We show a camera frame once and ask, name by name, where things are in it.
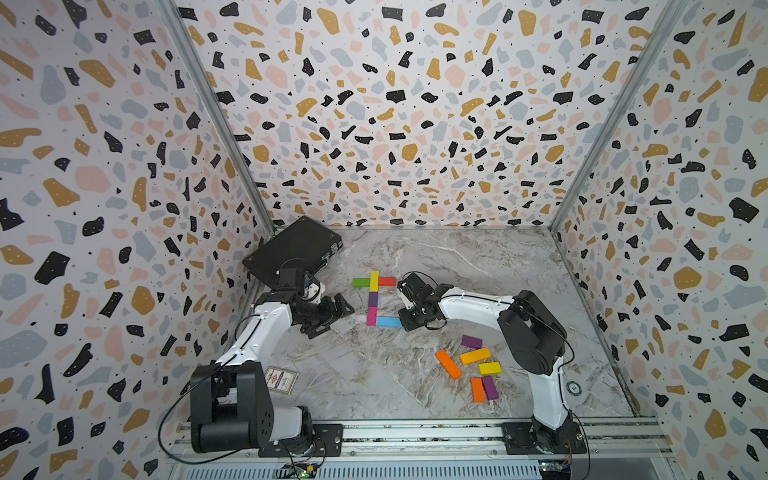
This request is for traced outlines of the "light blue long block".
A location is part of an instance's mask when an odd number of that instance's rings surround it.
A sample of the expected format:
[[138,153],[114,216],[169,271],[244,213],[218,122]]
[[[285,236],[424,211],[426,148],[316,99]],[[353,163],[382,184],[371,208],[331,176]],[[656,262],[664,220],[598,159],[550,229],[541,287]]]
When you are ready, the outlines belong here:
[[402,323],[397,317],[378,317],[376,326],[380,328],[401,328]]

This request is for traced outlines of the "orange long block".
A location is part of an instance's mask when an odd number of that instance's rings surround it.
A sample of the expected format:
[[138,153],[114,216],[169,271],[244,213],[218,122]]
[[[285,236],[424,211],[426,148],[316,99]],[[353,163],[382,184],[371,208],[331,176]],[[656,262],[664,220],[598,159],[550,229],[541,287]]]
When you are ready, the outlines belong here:
[[445,350],[438,351],[435,357],[452,380],[456,381],[462,376],[460,368]]

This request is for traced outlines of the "magenta block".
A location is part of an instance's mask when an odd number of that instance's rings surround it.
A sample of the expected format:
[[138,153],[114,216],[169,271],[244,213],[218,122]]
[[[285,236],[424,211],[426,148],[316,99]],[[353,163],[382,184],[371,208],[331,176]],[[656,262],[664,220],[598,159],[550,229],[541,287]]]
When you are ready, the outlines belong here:
[[376,326],[377,325],[377,319],[378,319],[378,308],[377,307],[369,307],[367,312],[367,325],[368,326]]

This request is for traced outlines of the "yellow short block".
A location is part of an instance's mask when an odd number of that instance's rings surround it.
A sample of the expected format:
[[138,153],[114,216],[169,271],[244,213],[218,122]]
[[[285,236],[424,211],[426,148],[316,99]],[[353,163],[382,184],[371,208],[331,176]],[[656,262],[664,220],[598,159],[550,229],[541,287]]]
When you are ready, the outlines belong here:
[[481,376],[500,375],[502,367],[499,362],[484,362],[478,364],[479,374]]

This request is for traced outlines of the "yellow long block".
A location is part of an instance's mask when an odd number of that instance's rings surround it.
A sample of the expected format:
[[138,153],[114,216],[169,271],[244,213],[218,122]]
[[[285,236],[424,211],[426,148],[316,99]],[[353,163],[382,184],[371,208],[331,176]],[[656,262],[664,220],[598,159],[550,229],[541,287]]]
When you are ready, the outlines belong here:
[[371,293],[378,293],[380,287],[380,272],[372,271],[369,278],[369,291]]

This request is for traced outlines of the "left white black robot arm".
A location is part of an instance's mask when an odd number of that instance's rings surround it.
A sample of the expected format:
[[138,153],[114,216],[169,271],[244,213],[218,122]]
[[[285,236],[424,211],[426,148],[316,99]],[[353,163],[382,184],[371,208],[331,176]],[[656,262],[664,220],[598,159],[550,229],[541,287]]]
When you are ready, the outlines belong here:
[[276,407],[266,368],[282,336],[293,326],[313,339],[354,308],[341,294],[324,293],[321,282],[302,267],[278,271],[275,287],[256,301],[233,345],[212,365],[195,369],[190,380],[190,438],[197,453],[261,449],[280,445],[302,455],[315,445],[304,406]]

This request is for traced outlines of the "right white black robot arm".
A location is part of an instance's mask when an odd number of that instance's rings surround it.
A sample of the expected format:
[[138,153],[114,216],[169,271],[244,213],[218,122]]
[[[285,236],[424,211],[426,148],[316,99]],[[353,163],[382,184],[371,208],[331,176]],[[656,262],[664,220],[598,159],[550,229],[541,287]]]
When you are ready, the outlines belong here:
[[588,451],[586,435],[563,396],[564,356],[572,350],[566,330],[533,292],[486,296],[450,284],[432,287],[415,272],[397,288],[405,304],[398,315],[407,331],[435,320],[464,320],[501,332],[515,362],[528,374],[533,397],[529,422],[502,427],[509,454]]

